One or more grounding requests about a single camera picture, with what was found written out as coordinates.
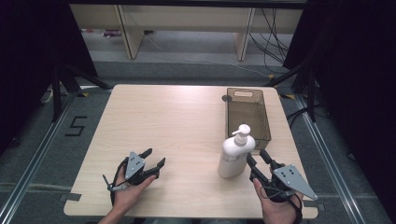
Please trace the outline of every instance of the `aluminum rail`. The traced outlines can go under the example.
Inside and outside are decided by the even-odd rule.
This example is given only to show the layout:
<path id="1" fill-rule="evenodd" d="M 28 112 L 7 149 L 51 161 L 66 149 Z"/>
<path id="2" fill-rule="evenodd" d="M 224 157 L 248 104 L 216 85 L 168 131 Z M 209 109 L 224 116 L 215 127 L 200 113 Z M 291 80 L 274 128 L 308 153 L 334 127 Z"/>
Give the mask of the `aluminum rail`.
<path id="1" fill-rule="evenodd" d="M 296 102 L 299 109 L 306 108 L 306 103 L 304 101 L 304 97 L 301 95 L 296 95 Z M 358 203 L 353 197 L 349 187 L 345 179 L 343 178 L 340 170 L 335 164 L 334 159 L 332 158 L 332 153 L 327 148 L 327 145 L 320 134 L 318 126 L 315 122 L 312 122 L 311 118 L 309 118 L 308 114 L 303 113 L 304 121 L 306 126 L 308 127 L 309 132 L 311 133 L 315 144 L 317 145 L 319 154 L 323 159 L 323 162 L 329 172 L 329 175 L 334 183 L 334 186 L 340 196 L 342 203 L 346 209 L 347 214 L 349 215 L 352 223 L 363 224 L 366 223 L 364 217 L 361 213 L 361 209 L 359 208 Z"/>
<path id="2" fill-rule="evenodd" d="M 40 143 L 40 146 L 35 152 L 35 155 L 30 160 L 28 166 L 23 172 L 23 175 L 21 176 L 14 190 L 12 190 L 11 194 L 8 196 L 6 203 L 3 204 L 3 206 L 1 207 L 1 213 L 0 213 L 1 223 L 8 224 L 13 218 L 15 212 L 18 209 L 18 206 L 20 205 L 23 199 L 23 196 L 26 193 L 26 190 L 28 190 L 30 183 L 32 182 L 33 178 L 35 177 L 35 174 L 40 168 L 42 161 L 47 155 L 47 152 L 50 148 L 53 139 L 56 136 L 56 133 L 59 131 L 60 126 L 64 122 L 64 117 L 70 105 L 72 104 L 74 99 L 76 99 L 76 97 L 77 97 L 76 92 L 69 93 L 66 96 L 66 99 L 64 101 L 63 112 L 60 114 L 59 118 L 54 122 L 52 122 L 51 125 L 49 126 L 49 129 L 47 130 L 45 137 L 43 138 L 42 142 Z"/>

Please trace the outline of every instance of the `cabinet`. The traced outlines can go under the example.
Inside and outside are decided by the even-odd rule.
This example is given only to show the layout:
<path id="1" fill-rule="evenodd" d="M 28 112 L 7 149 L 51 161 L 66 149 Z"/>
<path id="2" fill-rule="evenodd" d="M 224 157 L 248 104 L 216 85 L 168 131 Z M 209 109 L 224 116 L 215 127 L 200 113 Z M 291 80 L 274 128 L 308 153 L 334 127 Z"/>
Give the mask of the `cabinet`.
<path id="1" fill-rule="evenodd" d="M 272 24 L 272 9 L 245 7 L 155 7 L 73 5 L 80 28 L 115 29 L 123 36 L 130 59 L 137 56 L 145 30 L 204 31 L 233 34 L 239 61 L 244 61 L 250 33 L 271 33 L 265 20 Z M 302 11 L 277 9 L 278 34 L 294 34 Z"/>

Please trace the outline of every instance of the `black tape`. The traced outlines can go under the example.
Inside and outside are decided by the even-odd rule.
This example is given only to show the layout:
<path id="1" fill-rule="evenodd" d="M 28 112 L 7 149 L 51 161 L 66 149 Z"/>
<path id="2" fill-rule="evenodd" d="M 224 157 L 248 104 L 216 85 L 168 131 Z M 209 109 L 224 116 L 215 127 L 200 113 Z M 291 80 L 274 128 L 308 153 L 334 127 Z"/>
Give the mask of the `black tape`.
<path id="1" fill-rule="evenodd" d="M 69 128 L 76 128 L 76 129 L 79 129 L 79 132 L 78 132 L 78 133 L 67 133 L 67 134 L 65 134 L 64 136 L 68 136 L 68 137 L 70 137 L 70 136 L 80 137 L 82 131 L 83 131 L 84 128 L 85 128 L 85 126 L 82 126 L 82 125 L 75 125 L 75 122 L 76 122 L 77 119 L 86 119 L 86 118 L 87 118 L 87 116 L 75 116 L 75 117 L 73 118 L 73 121 L 72 121 L 72 123 L 70 124 L 70 127 L 69 127 Z"/>
<path id="2" fill-rule="evenodd" d="M 281 98 L 281 99 L 291 99 L 291 100 L 295 99 L 293 94 L 279 94 L 279 98 Z"/>
<path id="3" fill-rule="evenodd" d="M 78 202 L 80 198 L 81 198 L 81 194 L 68 193 L 61 195 L 59 201 L 66 202 L 67 200 L 69 200 L 69 201 Z"/>
<path id="4" fill-rule="evenodd" d="M 318 204 L 315 201 L 303 200 L 303 204 L 304 204 L 304 207 L 318 207 Z"/>

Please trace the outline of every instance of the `forearm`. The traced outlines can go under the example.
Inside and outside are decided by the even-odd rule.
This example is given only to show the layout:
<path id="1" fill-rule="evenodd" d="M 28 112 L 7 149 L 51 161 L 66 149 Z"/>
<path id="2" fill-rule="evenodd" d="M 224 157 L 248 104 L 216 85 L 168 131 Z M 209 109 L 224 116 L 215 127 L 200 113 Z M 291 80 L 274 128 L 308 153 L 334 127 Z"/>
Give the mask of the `forearm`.
<path id="1" fill-rule="evenodd" d="M 124 211 L 115 209 L 114 207 L 108 214 L 99 222 L 99 224 L 117 224 L 125 215 Z"/>
<path id="2" fill-rule="evenodd" d="M 263 217 L 262 219 L 265 224 L 292 224 L 289 217 Z"/>

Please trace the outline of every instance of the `brown translucent container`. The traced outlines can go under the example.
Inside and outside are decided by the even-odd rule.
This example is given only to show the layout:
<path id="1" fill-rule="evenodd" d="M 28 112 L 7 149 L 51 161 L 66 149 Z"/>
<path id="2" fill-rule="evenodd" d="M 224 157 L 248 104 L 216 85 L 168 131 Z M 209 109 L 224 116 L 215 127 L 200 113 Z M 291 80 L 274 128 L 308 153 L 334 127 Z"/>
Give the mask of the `brown translucent container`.
<path id="1" fill-rule="evenodd" d="M 265 110 L 264 97 L 260 90 L 227 89 L 226 135 L 233 137 L 239 125 L 250 127 L 250 136 L 256 140 L 254 151 L 266 148 L 271 141 L 271 132 Z"/>

